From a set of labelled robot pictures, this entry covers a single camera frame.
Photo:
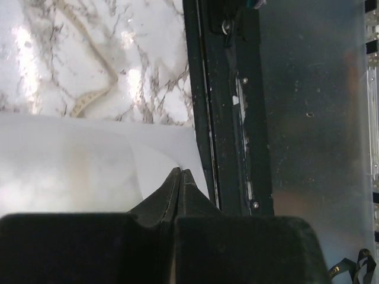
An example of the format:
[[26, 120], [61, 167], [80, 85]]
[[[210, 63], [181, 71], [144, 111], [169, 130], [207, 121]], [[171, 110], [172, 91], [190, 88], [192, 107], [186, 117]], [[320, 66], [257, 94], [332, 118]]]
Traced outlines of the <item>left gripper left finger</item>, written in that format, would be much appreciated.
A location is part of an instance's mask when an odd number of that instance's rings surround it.
[[117, 213], [1, 218], [2, 283], [169, 283], [181, 171]]

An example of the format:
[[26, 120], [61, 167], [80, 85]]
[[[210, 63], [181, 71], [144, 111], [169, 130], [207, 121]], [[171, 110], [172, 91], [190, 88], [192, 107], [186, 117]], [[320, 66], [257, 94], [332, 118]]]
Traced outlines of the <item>white wrapping paper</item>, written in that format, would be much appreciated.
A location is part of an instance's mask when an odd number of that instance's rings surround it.
[[190, 127], [1, 114], [1, 215], [126, 212], [175, 167], [208, 195]]

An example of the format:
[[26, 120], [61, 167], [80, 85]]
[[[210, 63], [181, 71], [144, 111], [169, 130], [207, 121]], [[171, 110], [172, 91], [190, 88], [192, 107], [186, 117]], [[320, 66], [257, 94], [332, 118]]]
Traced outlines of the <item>cream ribbon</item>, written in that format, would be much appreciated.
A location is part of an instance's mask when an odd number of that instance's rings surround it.
[[98, 89], [95, 91], [90, 91], [81, 95], [75, 101], [75, 105], [70, 112], [71, 117], [78, 117], [79, 114], [92, 102], [100, 98], [103, 95], [109, 93], [116, 84], [118, 84], [118, 73], [112, 67], [111, 63], [107, 58], [101, 53], [95, 41], [91, 38], [88, 30], [79, 20], [79, 18], [73, 13], [69, 5], [65, 1], [56, 1], [56, 7], [61, 11], [61, 13], [76, 27], [76, 29], [83, 35], [83, 37], [88, 41], [94, 53], [98, 56], [100, 62], [106, 68], [108, 75], [110, 76], [110, 83], [107, 87]]

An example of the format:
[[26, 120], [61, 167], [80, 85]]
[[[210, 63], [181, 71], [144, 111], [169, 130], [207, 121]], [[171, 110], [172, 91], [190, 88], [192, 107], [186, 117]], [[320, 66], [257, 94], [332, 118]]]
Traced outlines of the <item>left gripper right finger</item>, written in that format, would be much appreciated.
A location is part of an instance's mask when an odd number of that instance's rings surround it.
[[296, 217], [233, 217], [181, 173], [175, 220], [177, 283], [328, 283], [311, 226]]

